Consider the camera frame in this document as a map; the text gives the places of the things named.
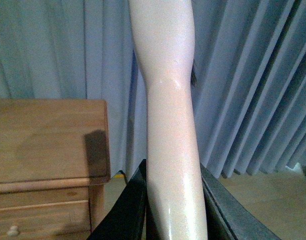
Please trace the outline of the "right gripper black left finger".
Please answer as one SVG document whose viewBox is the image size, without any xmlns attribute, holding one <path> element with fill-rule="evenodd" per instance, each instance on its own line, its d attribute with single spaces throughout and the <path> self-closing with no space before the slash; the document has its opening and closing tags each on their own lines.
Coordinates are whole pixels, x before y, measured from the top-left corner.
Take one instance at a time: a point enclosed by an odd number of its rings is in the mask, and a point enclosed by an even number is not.
<svg viewBox="0 0 306 240">
<path fill-rule="evenodd" d="M 140 240 L 147 205 L 146 160 L 143 159 L 115 204 L 89 240 Z"/>
</svg>

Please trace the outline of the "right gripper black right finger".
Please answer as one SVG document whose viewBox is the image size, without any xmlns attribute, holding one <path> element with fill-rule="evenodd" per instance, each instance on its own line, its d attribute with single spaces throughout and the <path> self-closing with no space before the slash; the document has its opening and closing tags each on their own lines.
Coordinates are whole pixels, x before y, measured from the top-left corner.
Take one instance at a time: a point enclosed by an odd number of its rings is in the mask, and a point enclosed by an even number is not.
<svg viewBox="0 0 306 240">
<path fill-rule="evenodd" d="M 209 240 L 278 240 L 201 164 Z"/>
</svg>

